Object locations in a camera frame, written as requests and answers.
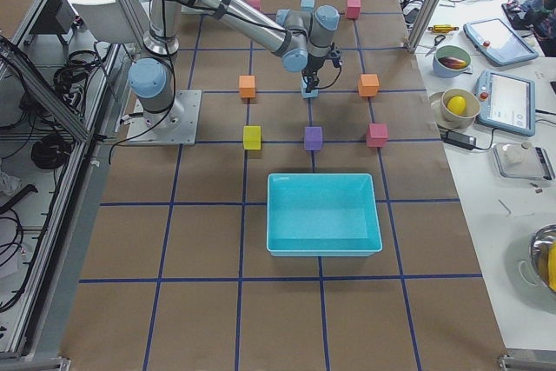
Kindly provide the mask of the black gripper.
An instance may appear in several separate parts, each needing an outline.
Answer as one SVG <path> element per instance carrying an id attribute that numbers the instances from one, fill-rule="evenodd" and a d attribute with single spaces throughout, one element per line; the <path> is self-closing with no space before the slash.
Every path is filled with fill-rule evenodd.
<path id="1" fill-rule="evenodd" d="M 331 61 L 333 66 L 338 69 L 333 83 L 336 83 L 342 72 L 342 51 L 331 43 L 325 48 L 324 56 L 308 56 L 308 64 L 301 73 L 301 88 L 306 90 L 308 83 L 311 89 L 318 89 L 319 77 L 318 71 L 324 66 L 326 61 Z"/>

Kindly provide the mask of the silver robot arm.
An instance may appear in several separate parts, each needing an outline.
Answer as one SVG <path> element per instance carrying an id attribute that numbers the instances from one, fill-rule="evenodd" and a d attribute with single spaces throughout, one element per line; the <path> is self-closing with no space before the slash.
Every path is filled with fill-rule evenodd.
<path id="1" fill-rule="evenodd" d="M 334 43 L 338 10 L 322 5 L 313 11 L 278 10 L 271 19 L 244 0 L 150 0 L 149 29 L 143 45 L 152 56 L 170 59 L 179 42 L 174 16 L 181 7 L 204 14 L 235 30 L 281 59 L 288 72 L 299 72 L 306 90 L 320 89 L 318 71 L 325 62 L 342 68 Z"/>

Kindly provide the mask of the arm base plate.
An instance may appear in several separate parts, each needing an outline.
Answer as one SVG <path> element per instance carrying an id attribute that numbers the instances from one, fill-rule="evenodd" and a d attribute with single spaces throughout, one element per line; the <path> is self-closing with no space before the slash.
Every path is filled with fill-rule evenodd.
<path id="1" fill-rule="evenodd" d="M 164 114 L 159 116 L 145 113 L 132 118 L 129 123 L 126 139 L 134 145 L 194 145 L 201 108 L 202 91 L 200 89 L 180 89 L 172 110 L 161 123 Z"/>

